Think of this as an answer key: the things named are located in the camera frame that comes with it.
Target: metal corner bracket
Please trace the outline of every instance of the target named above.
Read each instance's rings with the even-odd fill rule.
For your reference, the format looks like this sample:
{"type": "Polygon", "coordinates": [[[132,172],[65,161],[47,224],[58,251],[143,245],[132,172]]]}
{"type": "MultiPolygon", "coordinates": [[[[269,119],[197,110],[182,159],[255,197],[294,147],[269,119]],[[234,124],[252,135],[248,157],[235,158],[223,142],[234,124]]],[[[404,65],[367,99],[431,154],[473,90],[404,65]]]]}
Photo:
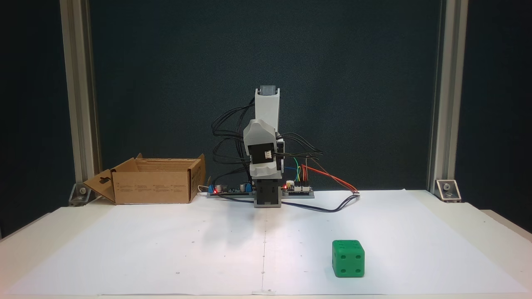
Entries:
{"type": "Polygon", "coordinates": [[[98,198],[98,194],[94,190],[88,188],[83,183],[76,183],[70,192],[70,199],[68,206],[82,206],[98,198]]]}
{"type": "Polygon", "coordinates": [[[436,180],[436,196],[445,203],[461,203],[462,196],[455,180],[436,180]]]}

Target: red wire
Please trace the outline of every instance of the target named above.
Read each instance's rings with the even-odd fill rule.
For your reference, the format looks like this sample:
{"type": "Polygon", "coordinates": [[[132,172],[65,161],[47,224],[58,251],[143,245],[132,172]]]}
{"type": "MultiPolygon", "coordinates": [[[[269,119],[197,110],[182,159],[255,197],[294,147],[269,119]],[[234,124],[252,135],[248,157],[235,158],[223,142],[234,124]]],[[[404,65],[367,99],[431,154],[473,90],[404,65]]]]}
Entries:
{"type": "Polygon", "coordinates": [[[318,170],[318,169],[312,168],[312,167],[307,166],[307,165],[305,165],[305,164],[302,165],[302,166],[303,166],[304,168],[308,168],[308,169],[310,169],[310,170],[312,170],[312,171],[314,171],[314,172],[317,172],[317,173],[320,173],[320,174],[322,174],[322,175],[325,175],[325,176],[331,177],[331,178],[337,180],[338,182],[341,182],[342,185],[344,185],[345,187],[347,187],[347,189],[349,189],[349,190],[351,190],[351,191],[358,192],[358,190],[357,190],[353,185],[349,184],[348,182],[346,182],[346,181],[344,181],[344,180],[341,180],[341,179],[339,179],[339,178],[337,178],[337,177],[335,177],[335,176],[333,176],[333,175],[330,175],[330,174],[328,174],[328,173],[326,173],[326,172],[323,172],[323,171],[321,171],[321,170],[318,170]]]}

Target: wall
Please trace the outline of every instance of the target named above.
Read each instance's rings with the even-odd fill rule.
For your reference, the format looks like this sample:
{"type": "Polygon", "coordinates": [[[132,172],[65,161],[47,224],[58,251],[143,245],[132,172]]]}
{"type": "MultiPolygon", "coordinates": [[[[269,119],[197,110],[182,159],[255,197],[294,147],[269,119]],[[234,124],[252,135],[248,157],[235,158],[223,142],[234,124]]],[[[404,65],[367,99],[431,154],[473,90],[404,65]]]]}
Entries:
{"type": "Polygon", "coordinates": [[[532,231],[529,12],[469,2],[456,179],[465,201],[532,231]]]}
{"type": "Polygon", "coordinates": [[[59,1],[9,2],[3,26],[2,236],[68,203],[74,184],[59,1]]]}
{"type": "Polygon", "coordinates": [[[104,167],[205,153],[210,175],[227,172],[211,160],[211,122],[276,85],[280,132],[323,150],[329,172],[361,189],[425,189],[440,6],[93,0],[104,167]]]}

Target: open cardboard box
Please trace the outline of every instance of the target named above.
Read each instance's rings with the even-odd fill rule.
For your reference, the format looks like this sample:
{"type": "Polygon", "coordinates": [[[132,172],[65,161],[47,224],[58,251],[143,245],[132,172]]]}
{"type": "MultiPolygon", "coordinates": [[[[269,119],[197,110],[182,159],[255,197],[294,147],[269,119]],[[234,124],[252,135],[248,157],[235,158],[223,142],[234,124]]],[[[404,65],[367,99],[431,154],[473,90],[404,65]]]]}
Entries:
{"type": "Polygon", "coordinates": [[[189,203],[205,182],[205,156],[144,159],[142,154],[85,181],[115,204],[189,203]]]}

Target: orange wire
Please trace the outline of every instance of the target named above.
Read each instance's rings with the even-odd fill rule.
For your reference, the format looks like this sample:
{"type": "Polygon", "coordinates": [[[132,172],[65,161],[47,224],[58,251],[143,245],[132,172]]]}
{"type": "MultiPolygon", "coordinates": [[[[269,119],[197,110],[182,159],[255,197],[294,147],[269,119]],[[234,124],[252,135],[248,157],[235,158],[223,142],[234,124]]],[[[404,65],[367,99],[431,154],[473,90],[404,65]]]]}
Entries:
{"type": "MultiPolygon", "coordinates": [[[[321,168],[321,170],[323,170],[328,176],[332,177],[332,178],[333,178],[335,181],[337,181],[340,185],[342,184],[340,181],[338,181],[338,178],[337,178],[337,177],[332,176],[332,175],[331,175],[327,170],[325,170],[325,168],[323,168],[323,166],[321,166],[316,160],[312,160],[312,161],[313,161],[314,163],[316,163],[316,165],[319,166],[319,167],[321,168]]],[[[352,191],[353,191],[354,193],[355,193],[355,192],[358,193],[358,190],[357,190],[353,185],[351,185],[351,184],[349,184],[349,183],[347,183],[347,182],[345,182],[345,181],[343,181],[343,182],[346,183],[346,184],[348,184],[349,186],[353,187],[354,191],[353,191],[353,190],[352,190],[352,191]]]]}
{"type": "Polygon", "coordinates": [[[312,170],[312,171],[314,171],[314,172],[320,173],[320,174],[322,174],[322,175],[325,175],[325,176],[331,177],[331,178],[333,178],[333,179],[335,179],[335,180],[337,180],[337,181],[339,181],[339,182],[342,182],[343,185],[344,185],[345,187],[347,187],[348,189],[350,188],[350,190],[353,190],[353,191],[358,192],[358,190],[357,190],[353,185],[349,184],[348,182],[346,182],[346,181],[344,181],[344,180],[341,180],[341,179],[339,179],[339,178],[337,178],[337,177],[335,177],[335,176],[333,176],[333,175],[330,175],[330,174],[328,174],[328,173],[326,173],[326,172],[323,172],[323,171],[321,171],[321,170],[318,170],[318,169],[312,168],[312,167],[310,167],[310,166],[307,166],[307,165],[302,165],[302,166],[303,166],[304,168],[308,168],[308,169],[310,169],[310,170],[312,170]]]}
{"type": "Polygon", "coordinates": [[[305,168],[303,168],[303,180],[306,181],[308,180],[308,173],[307,173],[307,170],[306,170],[306,159],[305,159],[305,168]]]}

